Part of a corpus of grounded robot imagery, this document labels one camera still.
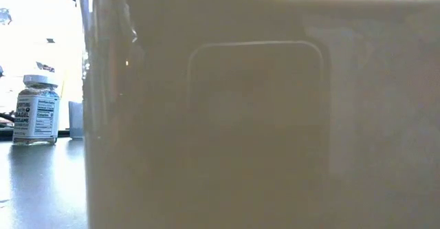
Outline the white-lid bagel seasoning jar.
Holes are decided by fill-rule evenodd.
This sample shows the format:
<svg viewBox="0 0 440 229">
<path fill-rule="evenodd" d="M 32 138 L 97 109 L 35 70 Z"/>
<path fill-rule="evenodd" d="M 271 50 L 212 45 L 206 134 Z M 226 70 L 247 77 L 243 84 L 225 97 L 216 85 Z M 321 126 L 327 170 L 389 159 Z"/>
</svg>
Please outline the white-lid bagel seasoning jar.
<svg viewBox="0 0 440 229">
<path fill-rule="evenodd" d="M 26 74 L 18 94 L 12 142 L 16 146 L 54 145 L 58 139 L 58 82 L 53 73 Z"/>
</svg>

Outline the lower clear plastic bin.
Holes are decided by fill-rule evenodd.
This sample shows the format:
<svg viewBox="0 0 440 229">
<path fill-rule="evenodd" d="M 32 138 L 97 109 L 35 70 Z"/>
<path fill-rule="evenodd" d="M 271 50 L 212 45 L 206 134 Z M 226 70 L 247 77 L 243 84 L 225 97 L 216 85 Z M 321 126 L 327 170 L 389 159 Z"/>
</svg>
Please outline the lower clear plastic bin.
<svg viewBox="0 0 440 229">
<path fill-rule="evenodd" d="M 78 0 L 89 229 L 440 229 L 440 0 Z"/>
</svg>

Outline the silver metal bracket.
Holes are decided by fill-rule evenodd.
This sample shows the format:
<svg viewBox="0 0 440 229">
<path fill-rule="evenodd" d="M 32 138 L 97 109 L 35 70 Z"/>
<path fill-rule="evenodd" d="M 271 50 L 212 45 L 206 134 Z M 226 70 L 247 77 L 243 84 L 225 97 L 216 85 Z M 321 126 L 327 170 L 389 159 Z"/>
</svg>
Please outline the silver metal bracket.
<svg viewBox="0 0 440 229">
<path fill-rule="evenodd" d="M 83 104 L 69 101 L 69 136 L 72 139 L 82 139 L 83 133 Z"/>
</svg>

